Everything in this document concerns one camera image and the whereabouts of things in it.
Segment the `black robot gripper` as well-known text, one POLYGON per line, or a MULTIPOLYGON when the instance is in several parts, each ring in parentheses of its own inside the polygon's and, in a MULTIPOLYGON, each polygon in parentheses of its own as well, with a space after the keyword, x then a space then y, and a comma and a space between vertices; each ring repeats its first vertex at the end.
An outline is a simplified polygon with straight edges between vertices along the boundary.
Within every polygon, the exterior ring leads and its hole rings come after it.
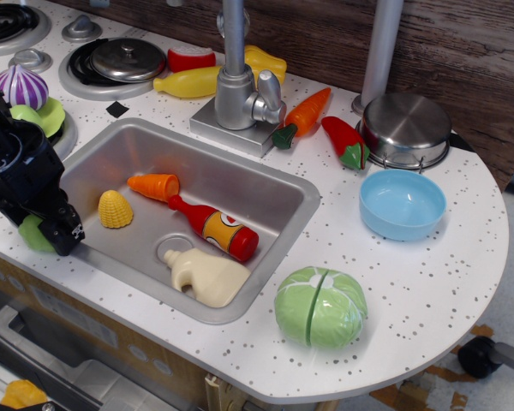
POLYGON ((0 126, 0 212, 19 225, 33 214, 60 256, 85 239, 80 217, 59 187, 64 166, 42 129, 30 122, 0 126))

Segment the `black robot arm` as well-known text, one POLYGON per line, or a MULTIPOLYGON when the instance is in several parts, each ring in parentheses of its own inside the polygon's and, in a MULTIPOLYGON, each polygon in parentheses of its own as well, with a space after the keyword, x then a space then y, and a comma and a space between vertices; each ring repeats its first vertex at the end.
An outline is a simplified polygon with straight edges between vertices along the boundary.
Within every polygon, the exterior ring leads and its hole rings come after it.
POLYGON ((61 256, 85 238, 81 219, 60 188, 64 171, 44 131, 13 119, 0 92, 0 212, 16 226, 29 215, 40 217, 39 231, 61 256))

